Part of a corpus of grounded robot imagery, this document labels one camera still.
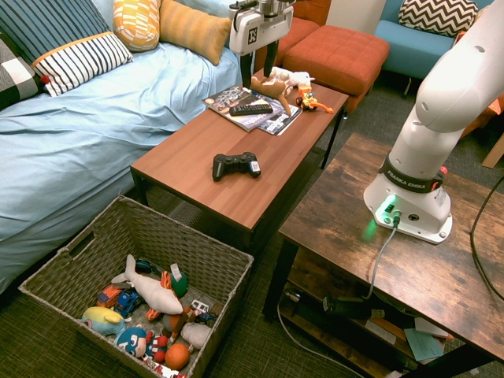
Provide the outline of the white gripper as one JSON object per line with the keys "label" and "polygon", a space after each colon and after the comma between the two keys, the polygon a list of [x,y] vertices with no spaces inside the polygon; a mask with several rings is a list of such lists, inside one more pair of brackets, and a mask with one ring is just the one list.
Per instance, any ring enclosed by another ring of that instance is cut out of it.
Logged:
{"label": "white gripper", "polygon": [[242,55],[240,72],[243,86],[250,88],[254,68],[254,51],[267,46],[263,73],[271,75],[276,61],[279,39],[291,29],[294,1],[236,1],[229,6],[232,21],[230,49]]}

